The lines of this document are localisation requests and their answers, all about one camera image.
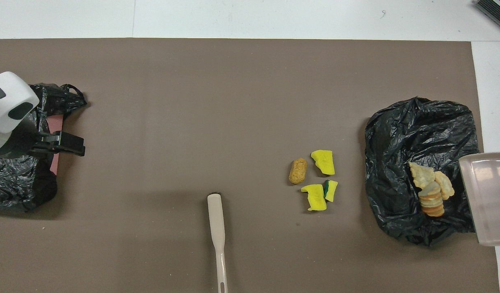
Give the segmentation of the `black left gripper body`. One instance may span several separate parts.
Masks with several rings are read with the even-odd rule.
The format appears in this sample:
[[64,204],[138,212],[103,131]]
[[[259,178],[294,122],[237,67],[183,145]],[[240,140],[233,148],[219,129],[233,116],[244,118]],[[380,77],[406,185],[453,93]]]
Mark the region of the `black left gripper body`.
[[27,154],[35,143],[35,122],[23,119],[8,133],[0,132],[0,158],[18,158]]

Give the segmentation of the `beige hand brush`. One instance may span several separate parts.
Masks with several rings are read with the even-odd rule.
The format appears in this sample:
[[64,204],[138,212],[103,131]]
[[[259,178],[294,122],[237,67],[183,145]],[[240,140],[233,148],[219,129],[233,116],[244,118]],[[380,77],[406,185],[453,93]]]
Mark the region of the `beige hand brush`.
[[218,293],[229,293],[225,260],[226,232],[221,195],[219,193],[209,194],[207,205],[211,239],[216,254],[217,290]]

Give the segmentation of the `brown oval bread roll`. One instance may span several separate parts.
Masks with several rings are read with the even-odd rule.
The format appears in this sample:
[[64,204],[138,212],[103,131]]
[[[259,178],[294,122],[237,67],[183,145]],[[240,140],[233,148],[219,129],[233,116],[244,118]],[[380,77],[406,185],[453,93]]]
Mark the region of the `brown oval bread roll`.
[[298,185],[304,182],[306,178],[308,163],[304,158],[297,158],[291,164],[288,180],[293,185]]

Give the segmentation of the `yellow and green sponge piece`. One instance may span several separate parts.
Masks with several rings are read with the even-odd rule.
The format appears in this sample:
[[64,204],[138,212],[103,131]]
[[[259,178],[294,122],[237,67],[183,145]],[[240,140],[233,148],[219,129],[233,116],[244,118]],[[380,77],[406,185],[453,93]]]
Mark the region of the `yellow and green sponge piece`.
[[334,202],[336,187],[339,182],[334,180],[326,180],[323,183],[323,198],[328,202]]

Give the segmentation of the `pale bread piece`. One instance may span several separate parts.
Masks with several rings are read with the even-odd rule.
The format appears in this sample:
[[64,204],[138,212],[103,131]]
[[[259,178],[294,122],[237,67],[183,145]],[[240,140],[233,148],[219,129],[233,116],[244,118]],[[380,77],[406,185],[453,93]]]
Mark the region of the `pale bread piece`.
[[408,162],[414,185],[425,189],[435,181],[435,171],[431,167],[421,166],[415,162]]

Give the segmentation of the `striped orange croissant piece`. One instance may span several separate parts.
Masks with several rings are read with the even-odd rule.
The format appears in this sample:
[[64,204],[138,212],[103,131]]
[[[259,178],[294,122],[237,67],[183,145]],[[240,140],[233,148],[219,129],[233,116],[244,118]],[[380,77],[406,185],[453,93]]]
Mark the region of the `striped orange croissant piece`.
[[442,199],[448,200],[455,195],[455,190],[448,176],[442,171],[435,171],[435,182],[440,186]]
[[444,215],[444,204],[441,188],[437,182],[431,182],[418,193],[421,211],[429,217],[441,217]]

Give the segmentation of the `beige plastic dustpan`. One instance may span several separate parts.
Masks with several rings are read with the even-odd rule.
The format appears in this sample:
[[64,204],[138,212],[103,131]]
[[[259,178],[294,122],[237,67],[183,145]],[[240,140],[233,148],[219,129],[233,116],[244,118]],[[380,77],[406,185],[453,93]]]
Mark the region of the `beige plastic dustpan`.
[[500,245],[500,152],[459,159],[461,175],[478,242]]

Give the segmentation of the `pink bin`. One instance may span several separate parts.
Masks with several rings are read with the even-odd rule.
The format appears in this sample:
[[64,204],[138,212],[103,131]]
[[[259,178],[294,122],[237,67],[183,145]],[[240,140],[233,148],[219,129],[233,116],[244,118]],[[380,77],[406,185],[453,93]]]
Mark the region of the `pink bin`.
[[[63,117],[64,117],[63,115],[54,115],[48,117],[47,122],[51,132],[62,131]],[[50,167],[50,171],[55,175],[57,175],[58,163],[59,163],[59,154],[55,154],[53,155]]]

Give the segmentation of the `black trash bag on pink bin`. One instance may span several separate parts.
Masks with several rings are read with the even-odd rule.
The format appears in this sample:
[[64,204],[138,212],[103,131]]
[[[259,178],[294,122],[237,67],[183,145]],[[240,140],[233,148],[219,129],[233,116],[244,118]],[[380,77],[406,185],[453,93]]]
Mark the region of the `black trash bag on pink bin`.
[[29,212],[57,194],[54,154],[0,158],[0,211]]

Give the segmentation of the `black trash bag lined bin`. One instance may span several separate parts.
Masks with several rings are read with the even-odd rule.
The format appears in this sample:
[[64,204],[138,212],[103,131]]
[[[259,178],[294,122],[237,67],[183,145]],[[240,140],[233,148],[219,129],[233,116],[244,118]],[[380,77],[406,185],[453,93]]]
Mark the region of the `black trash bag lined bin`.
[[[475,232],[459,160],[480,152],[472,111],[453,101],[414,97],[374,113],[365,127],[365,191],[379,228],[431,246],[455,232]],[[409,163],[441,171],[455,194],[444,215],[425,215]]]

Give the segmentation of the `brown table mat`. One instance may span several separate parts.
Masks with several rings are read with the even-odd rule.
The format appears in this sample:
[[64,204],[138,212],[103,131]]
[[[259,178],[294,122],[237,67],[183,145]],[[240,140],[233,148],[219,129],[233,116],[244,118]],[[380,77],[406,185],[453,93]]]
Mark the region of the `brown table mat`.
[[[0,293],[216,293],[211,192],[229,292],[499,291],[494,248],[389,237],[364,191],[374,112],[420,96],[480,119],[468,42],[0,39],[6,71],[72,84],[88,106],[64,122],[86,155],[60,156],[56,197],[0,214]],[[334,202],[308,211],[300,189],[326,180]]]

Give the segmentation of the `grey ribbed device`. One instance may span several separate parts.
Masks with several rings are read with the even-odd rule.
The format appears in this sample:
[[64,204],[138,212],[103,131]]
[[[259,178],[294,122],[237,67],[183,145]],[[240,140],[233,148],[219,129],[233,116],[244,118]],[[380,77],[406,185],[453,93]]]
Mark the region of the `grey ribbed device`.
[[475,0],[474,6],[500,27],[500,0]]

